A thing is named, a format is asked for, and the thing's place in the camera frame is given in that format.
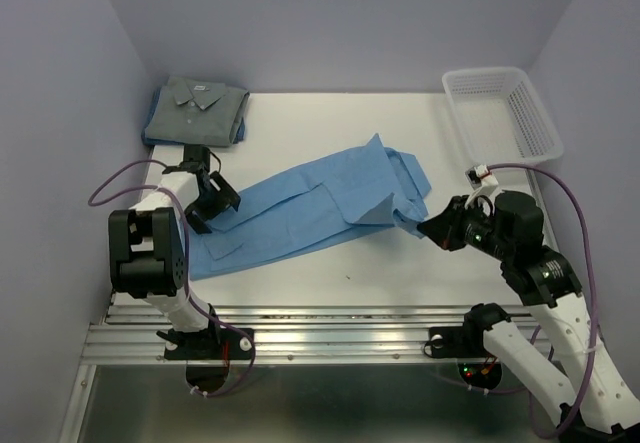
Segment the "metal frame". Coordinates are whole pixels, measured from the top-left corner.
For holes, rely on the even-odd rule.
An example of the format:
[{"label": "metal frame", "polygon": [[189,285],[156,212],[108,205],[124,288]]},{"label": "metal frame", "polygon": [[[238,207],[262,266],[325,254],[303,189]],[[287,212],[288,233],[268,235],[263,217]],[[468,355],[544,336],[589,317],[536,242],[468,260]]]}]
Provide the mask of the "metal frame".
[{"label": "metal frame", "polygon": [[[545,215],[546,241],[556,240],[533,172],[527,172],[532,195]],[[529,337],[537,323],[522,306],[507,306],[513,321]],[[431,326],[462,322],[468,306],[402,307],[216,307],[230,324],[256,330],[257,365],[430,364],[422,353]],[[89,328],[80,369],[65,417],[60,443],[76,442],[87,410],[98,365],[184,365],[166,361],[164,343],[155,332],[169,328],[149,305],[110,305],[104,319]],[[536,347],[549,350],[546,338]],[[189,364],[216,364],[195,362]],[[246,364],[235,362],[234,365]]]}]

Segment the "gray floor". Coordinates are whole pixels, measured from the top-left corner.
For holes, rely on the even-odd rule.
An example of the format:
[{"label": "gray floor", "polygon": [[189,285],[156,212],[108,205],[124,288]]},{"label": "gray floor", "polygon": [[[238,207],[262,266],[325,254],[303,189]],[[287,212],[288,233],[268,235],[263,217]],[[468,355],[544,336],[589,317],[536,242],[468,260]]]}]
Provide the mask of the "gray floor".
[{"label": "gray floor", "polygon": [[[179,367],[102,367],[80,441],[538,441],[529,430],[524,394],[485,398],[435,379],[434,370],[435,365],[257,368],[237,394],[204,400],[189,395]],[[440,371],[453,375],[451,370],[449,365]],[[516,384],[505,375],[504,387]]]}]

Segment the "folded blue shirt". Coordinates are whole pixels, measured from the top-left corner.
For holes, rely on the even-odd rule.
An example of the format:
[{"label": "folded blue shirt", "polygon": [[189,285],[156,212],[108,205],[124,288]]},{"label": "folded blue shirt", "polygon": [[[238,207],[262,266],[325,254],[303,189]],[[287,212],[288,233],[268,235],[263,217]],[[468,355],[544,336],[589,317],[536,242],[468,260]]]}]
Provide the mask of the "folded blue shirt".
[{"label": "folded blue shirt", "polygon": [[240,192],[238,212],[191,233],[190,272],[206,278],[271,263],[393,226],[422,237],[431,186],[415,156],[367,145],[296,166]]}]

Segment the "laundry basket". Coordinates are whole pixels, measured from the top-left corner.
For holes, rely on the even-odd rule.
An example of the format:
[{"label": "laundry basket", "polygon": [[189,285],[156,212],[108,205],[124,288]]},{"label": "laundry basket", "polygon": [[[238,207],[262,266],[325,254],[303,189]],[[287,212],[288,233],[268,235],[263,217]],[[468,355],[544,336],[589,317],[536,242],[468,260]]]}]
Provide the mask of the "laundry basket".
[{"label": "laundry basket", "polygon": [[560,136],[524,71],[450,71],[442,83],[474,164],[535,165],[562,155]]}]

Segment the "folded shirt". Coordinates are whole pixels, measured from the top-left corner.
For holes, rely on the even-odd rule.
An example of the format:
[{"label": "folded shirt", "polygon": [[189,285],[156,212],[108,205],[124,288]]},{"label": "folded shirt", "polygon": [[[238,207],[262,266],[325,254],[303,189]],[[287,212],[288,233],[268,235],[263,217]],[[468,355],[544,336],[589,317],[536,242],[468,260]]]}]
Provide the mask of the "folded shirt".
[{"label": "folded shirt", "polygon": [[240,192],[238,212],[192,232],[194,279],[302,255],[398,226],[422,237],[431,186],[415,156],[367,145],[291,168]]},{"label": "folded shirt", "polygon": [[230,146],[238,141],[248,98],[247,90],[223,83],[169,77],[143,140]]}]

